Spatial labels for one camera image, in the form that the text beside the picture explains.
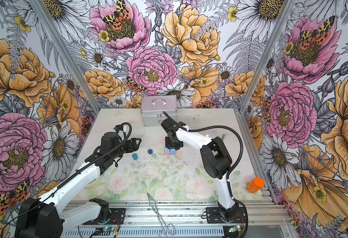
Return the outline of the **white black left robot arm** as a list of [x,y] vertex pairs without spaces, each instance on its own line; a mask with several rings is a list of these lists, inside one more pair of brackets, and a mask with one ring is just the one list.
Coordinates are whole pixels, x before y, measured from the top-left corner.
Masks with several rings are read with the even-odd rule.
[[132,126],[125,122],[107,132],[92,155],[59,185],[21,205],[15,228],[16,238],[59,238],[87,221],[106,221],[108,203],[92,199],[81,207],[63,213],[70,201],[111,166],[118,166],[124,154],[139,149],[141,139],[131,138]]

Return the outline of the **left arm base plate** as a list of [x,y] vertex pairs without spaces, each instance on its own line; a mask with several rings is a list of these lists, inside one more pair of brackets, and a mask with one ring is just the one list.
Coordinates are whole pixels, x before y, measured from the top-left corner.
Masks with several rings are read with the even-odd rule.
[[107,225],[123,225],[125,219],[125,208],[109,208]]

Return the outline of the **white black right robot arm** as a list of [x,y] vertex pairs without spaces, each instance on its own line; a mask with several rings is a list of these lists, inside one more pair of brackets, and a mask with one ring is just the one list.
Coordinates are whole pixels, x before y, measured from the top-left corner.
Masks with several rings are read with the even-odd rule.
[[[243,141],[241,136],[231,127],[216,125],[200,129],[190,129],[185,123],[177,122],[163,111],[166,119],[161,127],[167,133],[165,148],[168,150],[181,149],[184,144],[199,151],[206,173],[214,179],[218,193],[219,213],[223,221],[231,222],[239,211],[246,210],[244,203],[234,198],[230,175],[240,163],[243,156]],[[211,138],[201,135],[200,132],[211,129],[224,129],[232,132],[238,139],[239,151],[235,162],[232,161],[227,147],[221,137]]]

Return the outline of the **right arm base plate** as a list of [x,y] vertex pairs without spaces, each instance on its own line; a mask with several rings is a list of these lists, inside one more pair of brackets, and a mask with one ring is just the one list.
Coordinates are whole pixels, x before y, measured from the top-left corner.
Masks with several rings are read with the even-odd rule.
[[239,207],[237,209],[237,212],[232,215],[231,217],[223,218],[220,213],[219,207],[207,207],[206,211],[204,213],[207,219],[208,224],[222,224],[222,223],[228,223],[228,224],[243,224],[247,223],[246,219],[246,209]]

